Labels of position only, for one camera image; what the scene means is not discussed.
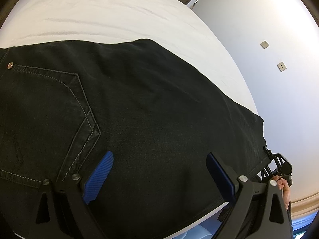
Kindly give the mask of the right hand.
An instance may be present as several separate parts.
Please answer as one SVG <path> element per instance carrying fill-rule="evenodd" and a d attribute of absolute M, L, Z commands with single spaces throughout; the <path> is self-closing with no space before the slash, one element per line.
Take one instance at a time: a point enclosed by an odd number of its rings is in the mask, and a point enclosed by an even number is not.
<path fill-rule="evenodd" d="M 277 182 L 277 186 L 279 190 L 282 192 L 284 206 L 286 210 L 288 210 L 290 205 L 290 187 L 288 185 L 288 181 L 278 175 L 273 176 L 271 179 Z"/>

